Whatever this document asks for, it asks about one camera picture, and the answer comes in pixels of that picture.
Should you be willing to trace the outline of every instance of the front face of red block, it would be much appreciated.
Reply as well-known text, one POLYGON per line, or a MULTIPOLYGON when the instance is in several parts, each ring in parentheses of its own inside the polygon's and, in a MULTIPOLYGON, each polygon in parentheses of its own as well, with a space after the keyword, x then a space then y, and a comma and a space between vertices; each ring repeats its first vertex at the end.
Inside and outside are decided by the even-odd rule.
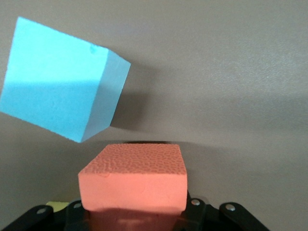
POLYGON ((178 145, 108 145, 78 179, 89 211, 180 214, 186 207, 187 173, 178 145))

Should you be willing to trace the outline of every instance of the side face of blue block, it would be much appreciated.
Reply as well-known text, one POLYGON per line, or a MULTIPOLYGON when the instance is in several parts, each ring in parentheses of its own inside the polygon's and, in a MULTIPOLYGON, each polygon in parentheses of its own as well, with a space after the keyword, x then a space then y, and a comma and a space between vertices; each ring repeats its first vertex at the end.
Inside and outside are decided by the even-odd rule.
POLYGON ((107 63, 82 141, 110 126, 130 63, 109 50, 107 63))
POLYGON ((80 142, 109 51, 19 17, 0 111, 80 142))

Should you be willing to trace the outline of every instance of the screw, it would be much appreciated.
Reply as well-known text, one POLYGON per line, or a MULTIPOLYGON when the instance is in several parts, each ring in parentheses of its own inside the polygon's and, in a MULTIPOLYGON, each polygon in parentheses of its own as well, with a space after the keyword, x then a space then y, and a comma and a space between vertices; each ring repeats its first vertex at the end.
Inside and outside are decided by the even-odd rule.
POLYGON ((74 205, 74 208, 80 208, 81 207, 81 203, 77 203, 74 205))
POLYGON ((226 204, 226 209, 229 211, 235 211, 235 207, 231 204, 226 204))
POLYGON ((41 208, 37 211, 37 214, 42 214, 42 213, 45 213, 47 210, 47 208, 41 208))
POLYGON ((200 205, 200 201, 197 200, 197 199, 193 199, 192 204, 195 205, 195 206, 198 206, 198 205, 200 205))

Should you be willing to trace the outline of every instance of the blue foam block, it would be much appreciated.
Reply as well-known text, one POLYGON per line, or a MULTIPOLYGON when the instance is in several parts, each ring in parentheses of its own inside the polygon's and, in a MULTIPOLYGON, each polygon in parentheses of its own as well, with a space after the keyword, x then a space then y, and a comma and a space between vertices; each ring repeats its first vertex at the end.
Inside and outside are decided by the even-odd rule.
POLYGON ((82 142, 110 126, 130 63, 19 17, 0 111, 82 142))

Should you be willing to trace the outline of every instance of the yellow object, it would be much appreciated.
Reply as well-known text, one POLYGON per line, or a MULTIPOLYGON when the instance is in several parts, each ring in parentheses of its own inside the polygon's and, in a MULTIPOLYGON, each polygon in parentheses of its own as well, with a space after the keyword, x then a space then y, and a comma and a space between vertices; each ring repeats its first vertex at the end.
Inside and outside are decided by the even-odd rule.
POLYGON ((53 207, 53 212, 58 212, 68 206, 68 202, 49 201, 46 205, 53 207))

